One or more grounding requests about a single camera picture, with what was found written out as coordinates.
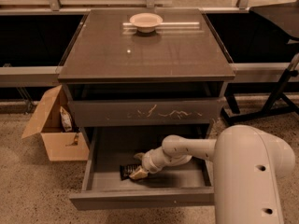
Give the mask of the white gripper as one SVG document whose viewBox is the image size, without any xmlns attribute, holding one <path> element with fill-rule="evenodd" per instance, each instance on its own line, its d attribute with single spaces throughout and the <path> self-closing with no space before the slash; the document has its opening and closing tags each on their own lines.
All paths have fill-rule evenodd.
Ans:
<svg viewBox="0 0 299 224">
<path fill-rule="evenodd" d="M 132 180 L 146 178 L 149 173 L 156 174 L 165 167 L 164 152 L 160 147 L 151 149 L 146 152 L 145 155 L 143 152 L 136 153 L 134 158 L 140 161 L 142 160 L 142 166 L 139 165 L 129 174 Z"/>
</svg>

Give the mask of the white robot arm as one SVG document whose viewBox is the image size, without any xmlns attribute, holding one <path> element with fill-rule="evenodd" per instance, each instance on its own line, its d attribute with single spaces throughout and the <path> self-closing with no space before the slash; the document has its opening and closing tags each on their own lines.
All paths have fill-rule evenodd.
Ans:
<svg viewBox="0 0 299 224">
<path fill-rule="evenodd" d="M 277 180 L 295 166 L 290 145 L 247 125 L 225 129 L 216 139 L 168 135 L 158 148 L 135 155 L 138 180 L 192 158 L 213 162 L 216 224 L 284 224 Z"/>
</svg>

